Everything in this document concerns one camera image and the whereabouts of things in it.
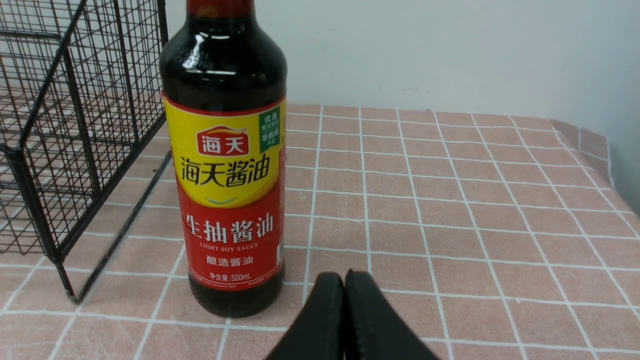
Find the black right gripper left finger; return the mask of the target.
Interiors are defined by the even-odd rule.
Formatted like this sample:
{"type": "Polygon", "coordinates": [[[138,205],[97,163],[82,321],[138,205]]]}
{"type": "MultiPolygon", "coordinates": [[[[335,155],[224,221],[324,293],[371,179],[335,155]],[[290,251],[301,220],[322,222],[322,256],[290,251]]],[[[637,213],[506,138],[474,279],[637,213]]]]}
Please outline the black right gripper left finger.
{"type": "Polygon", "coordinates": [[[304,306],[266,357],[268,360],[341,360],[345,288],[334,272],[322,272],[304,306]]]}

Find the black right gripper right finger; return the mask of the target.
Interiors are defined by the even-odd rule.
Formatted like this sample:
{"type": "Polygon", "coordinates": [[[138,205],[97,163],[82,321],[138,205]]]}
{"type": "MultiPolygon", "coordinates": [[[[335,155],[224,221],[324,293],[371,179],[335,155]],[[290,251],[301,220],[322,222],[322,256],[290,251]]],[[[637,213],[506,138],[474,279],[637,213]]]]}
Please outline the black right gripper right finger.
{"type": "Polygon", "coordinates": [[[394,310],[370,273],[347,272],[345,299],[346,360],[438,359],[394,310]]]}

